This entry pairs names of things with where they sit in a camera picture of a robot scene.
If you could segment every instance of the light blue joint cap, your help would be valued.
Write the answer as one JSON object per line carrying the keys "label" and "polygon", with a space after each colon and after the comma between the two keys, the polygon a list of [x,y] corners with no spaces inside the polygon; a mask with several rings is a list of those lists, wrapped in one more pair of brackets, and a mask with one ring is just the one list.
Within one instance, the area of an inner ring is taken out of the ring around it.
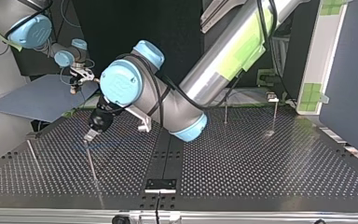
{"label": "light blue joint cap", "polygon": [[67,67],[74,63],[75,57],[67,50],[59,50],[54,55],[54,60],[60,67]]}
{"label": "light blue joint cap", "polygon": [[191,142],[194,139],[196,139],[200,134],[202,133],[202,130],[206,127],[206,124],[208,123],[208,118],[205,114],[202,114],[201,117],[190,127],[177,132],[177,133],[171,133],[178,137],[179,139],[185,141],[185,142]]}
{"label": "light blue joint cap", "polygon": [[101,76],[103,95],[117,105],[129,105],[138,100],[143,87],[141,73],[127,60],[112,62]]}
{"label": "light blue joint cap", "polygon": [[78,49],[87,50],[87,42],[82,39],[73,39],[72,46]]}
{"label": "light blue joint cap", "polygon": [[146,40],[139,41],[133,49],[146,57],[158,70],[164,64],[164,54],[156,46]]}
{"label": "light blue joint cap", "polygon": [[[22,18],[13,26],[27,18],[28,17]],[[8,36],[8,40],[22,46],[25,49],[35,49],[45,44],[50,34],[51,21],[44,15],[37,15],[11,33]]]}

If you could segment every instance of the robotic arm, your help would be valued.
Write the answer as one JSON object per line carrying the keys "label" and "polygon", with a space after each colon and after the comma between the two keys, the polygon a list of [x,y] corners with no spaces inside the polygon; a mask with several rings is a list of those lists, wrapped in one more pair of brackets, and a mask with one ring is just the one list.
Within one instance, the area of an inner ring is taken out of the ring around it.
{"label": "robotic arm", "polygon": [[[91,114],[85,140],[92,141],[106,131],[113,117],[123,110],[142,121],[139,131],[149,132],[153,119],[183,141],[196,139],[208,121],[201,108],[208,106],[242,69],[247,71],[255,63],[265,52],[265,33],[275,30],[306,1],[309,0],[247,0],[176,90],[155,77],[164,64],[162,52],[150,42],[140,41],[130,54],[113,61],[103,71],[103,95]],[[47,0],[0,0],[0,35],[27,49],[43,49],[61,67],[71,66],[71,74],[80,84],[93,80],[92,72],[84,67],[85,41],[75,39],[69,48],[57,43],[44,48],[51,21],[42,13],[49,6],[51,2]]]}
{"label": "robotic arm", "polygon": [[71,93],[75,94],[85,81],[94,80],[85,67],[87,43],[74,39],[66,48],[50,42],[52,24],[44,15],[51,0],[0,0],[0,35],[25,49],[35,49],[54,58],[61,68],[71,67]]}
{"label": "robotic arm", "polygon": [[[247,71],[265,52],[266,34],[262,24],[267,26],[267,31],[275,30],[300,3],[307,1],[245,1],[225,32],[182,81],[180,90],[171,90],[154,77],[164,63],[164,55],[154,45],[142,40],[131,54],[112,62],[103,71],[103,100],[130,111],[142,121],[139,130],[148,132],[151,119],[161,123],[159,89],[164,128],[185,142],[192,141],[201,134],[208,121],[200,108],[208,106],[242,69]],[[85,139],[91,141],[101,132],[102,129],[91,127]]]}

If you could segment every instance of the gray panel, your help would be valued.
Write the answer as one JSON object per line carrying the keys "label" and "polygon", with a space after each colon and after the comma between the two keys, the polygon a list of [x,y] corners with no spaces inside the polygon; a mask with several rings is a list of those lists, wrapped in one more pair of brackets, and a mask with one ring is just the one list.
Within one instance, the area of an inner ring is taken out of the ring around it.
{"label": "gray panel", "polygon": [[348,3],[320,120],[358,149],[358,1]]}
{"label": "gray panel", "polygon": [[34,141],[37,161],[26,144],[0,160],[0,207],[154,208],[143,192],[158,141],[157,125],[151,133],[139,133],[133,115],[115,118],[89,145],[96,185],[82,144],[89,116],[89,111],[79,111]]}
{"label": "gray panel", "polygon": [[[62,76],[69,82],[70,77]],[[82,105],[98,89],[95,82],[86,82],[76,95],[59,75],[43,76],[0,98],[0,112],[27,119],[53,122],[62,113]]]}
{"label": "gray panel", "polygon": [[358,160],[309,120],[286,107],[275,124],[269,107],[230,109],[228,124],[224,109],[208,116],[182,171],[168,163],[166,176],[181,176],[175,210],[358,212]]}

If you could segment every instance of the perforated metal table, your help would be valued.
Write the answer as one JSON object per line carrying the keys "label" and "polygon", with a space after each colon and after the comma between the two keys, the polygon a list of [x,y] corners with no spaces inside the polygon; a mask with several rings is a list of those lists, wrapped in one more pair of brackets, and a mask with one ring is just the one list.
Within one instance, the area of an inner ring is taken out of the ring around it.
{"label": "perforated metal table", "polygon": [[[193,212],[358,213],[358,159],[291,108],[207,112],[203,135],[184,144],[153,124],[137,131],[123,114],[90,145],[89,111],[62,119],[0,159],[0,208]],[[176,180],[176,193],[146,194],[149,179]]]}

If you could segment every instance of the green tape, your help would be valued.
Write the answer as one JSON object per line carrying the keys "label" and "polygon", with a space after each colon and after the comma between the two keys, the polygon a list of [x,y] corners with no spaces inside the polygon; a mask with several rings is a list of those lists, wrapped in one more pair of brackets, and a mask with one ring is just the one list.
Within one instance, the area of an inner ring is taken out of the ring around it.
{"label": "green tape", "polygon": [[321,16],[339,15],[345,0],[324,0],[321,8]]}
{"label": "green tape", "polygon": [[[264,10],[268,31],[272,25],[272,14]],[[265,52],[264,36],[261,28],[259,13],[254,13],[249,25],[241,31],[241,37],[233,44],[228,56],[218,65],[219,74],[227,80],[232,80],[243,68],[247,71]]]}
{"label": "green tape", "polygon": [[303,92],[301,94],[301,102],[299,111],[316,111],[321,99],[322,84],[320,83],[304,83]]}

